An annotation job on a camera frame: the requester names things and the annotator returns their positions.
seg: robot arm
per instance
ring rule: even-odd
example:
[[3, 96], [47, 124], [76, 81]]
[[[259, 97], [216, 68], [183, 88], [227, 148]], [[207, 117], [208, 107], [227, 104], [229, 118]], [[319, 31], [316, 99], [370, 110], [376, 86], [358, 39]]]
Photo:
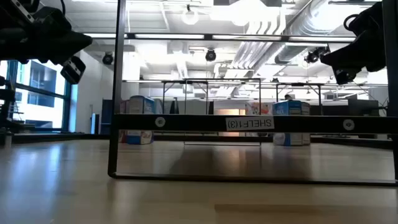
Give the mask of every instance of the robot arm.
[[74, 55], [89, 46], [93, 39], [72, 31], [59, 9], [43, 7], [37, 10], [39, 2], [0, 1], [0, 60], [51, 61], [63, 66], [61, 75], [68, 82], [77, 84], [86, 66]]
[[[347, 21], [352, 18], [354, 20], [347, 26]], [[320, 57], [322, 63], [332, 67], [339, 85], [352, 82], [363, 67], [376, 72], [386, 66], [381, 2], [358, 15], [347, 17], [344, 27], [357, 36], [354, 42]]]

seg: shelf label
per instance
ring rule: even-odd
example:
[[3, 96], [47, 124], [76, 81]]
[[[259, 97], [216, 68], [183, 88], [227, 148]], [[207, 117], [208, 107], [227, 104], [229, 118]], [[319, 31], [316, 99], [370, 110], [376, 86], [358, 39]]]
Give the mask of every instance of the shelf label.
[[225, 121], [227, 131], [265, 130], [275, 128], [273, 116], [226, 118]]

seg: wooden floor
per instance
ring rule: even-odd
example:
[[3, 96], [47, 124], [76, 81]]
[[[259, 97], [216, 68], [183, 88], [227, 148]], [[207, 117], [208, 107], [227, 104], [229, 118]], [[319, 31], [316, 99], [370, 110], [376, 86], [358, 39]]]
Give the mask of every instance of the wooden floor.
[[118, 171], [135, 174], [394, 180], [392, 151], [332, 144], [284, 147], [272, 143], [155, 142], [119, 144]]
[[[274, 169], [313, 178], [392, 179], [389, 151], [265, 144], [258, 155], [258, 147], [156, 142], [121, 146], [119, 166], [158, 174], [255, 177], [275, 175]], [[398, 223], [392, 188], [113, 180], [107, 160], [107, 141], [0, 149], [0, 223]], [[279, 170], [277, 163], [290, 168]]]

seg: cardboard box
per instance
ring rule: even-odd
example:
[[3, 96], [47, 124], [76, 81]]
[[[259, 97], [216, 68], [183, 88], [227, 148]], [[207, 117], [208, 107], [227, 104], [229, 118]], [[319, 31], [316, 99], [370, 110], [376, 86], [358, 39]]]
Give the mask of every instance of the cardboard box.
[[[272, 115], [272, 104], [261, 102], [261, 115]], [[260, 115], [260, 103], [258, 101], [248, 101], [244, 105], [245, 115]], [[259, 133], [249, 132], [245, 136], [258, 137]]]
[[[155, 101], [144, 96], [132, 96], [121, 103], [121, 110], [127, 114], [154, 114]], [[154, 141], [153, 131], [121, 130], [119, 142], [128, 144], [150, 144]]]
[[[306, 102], [301, 102], [301, 115], [310, 116], [310, 104]], [[303, 133], [303, 144], [311, 144], [311, 134]]]
[[[283, 101], [273, 105], [272, 113], [274, 115], [301, 115], [302, 102], [298, 100]], [[274, 144], [281, 146], [302, 146], [302, 133], [274, 133]]]

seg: window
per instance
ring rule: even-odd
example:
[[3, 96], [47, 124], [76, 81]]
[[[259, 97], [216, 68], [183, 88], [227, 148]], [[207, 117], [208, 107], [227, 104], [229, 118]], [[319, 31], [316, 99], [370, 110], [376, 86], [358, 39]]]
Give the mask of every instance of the window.
[[26, 65], [19, 64], [17, 83], [63, 95], [65, 79], [60, 73], [61, 70], [61, 65], [32, 60]]
[[34, 124], [36, 128], [62, 128], [64, 99], [17, 88], [21, 100], [16, 102], [12, 118]]
[[1, 62], [0, 66], [0, 72], [5, 70], [16, 88], [13, 120], [34, 125], [38, 131], [68, 130], [70, 84], [60, 74], [61, 65], [38, 60], [21, 64], [12, 60]]
[[0, 76], [7, 78], [8, 64], [6, 61], [0, 61]]

